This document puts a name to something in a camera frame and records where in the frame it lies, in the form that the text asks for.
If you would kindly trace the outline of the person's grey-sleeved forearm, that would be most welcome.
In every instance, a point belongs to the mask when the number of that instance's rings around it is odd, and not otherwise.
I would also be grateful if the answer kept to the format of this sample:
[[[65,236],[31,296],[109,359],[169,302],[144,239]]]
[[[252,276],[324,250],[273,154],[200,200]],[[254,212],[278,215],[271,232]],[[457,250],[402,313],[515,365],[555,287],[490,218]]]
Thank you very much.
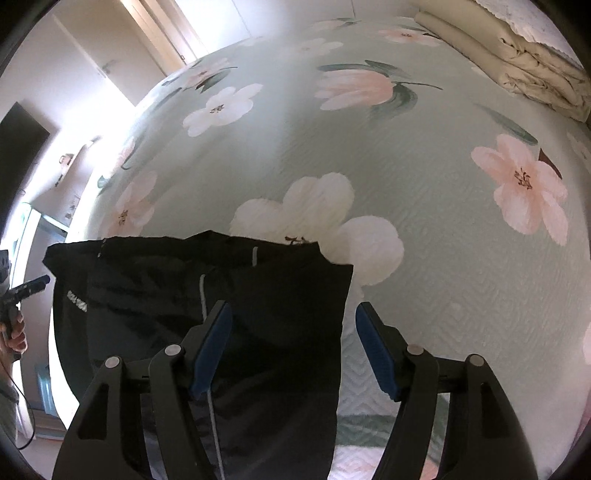
[[[17,439],[16,411],[19,403],[19,395],[10,379],[11,367],[11,359],[4,353],[1,353],[1,429],[15,443]]]

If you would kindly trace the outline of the person's left hand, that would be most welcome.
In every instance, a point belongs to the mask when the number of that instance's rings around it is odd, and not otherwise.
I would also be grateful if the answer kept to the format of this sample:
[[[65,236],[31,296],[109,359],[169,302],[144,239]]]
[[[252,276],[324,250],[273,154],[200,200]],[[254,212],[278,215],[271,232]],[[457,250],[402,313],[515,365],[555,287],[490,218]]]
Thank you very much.
[[[20,310],[12,313],[10,326],[11,333],[8,333],[6,325],[1,324],[1,353],[3,355],[23,354],[28,348],[28,342],[24,316]]]

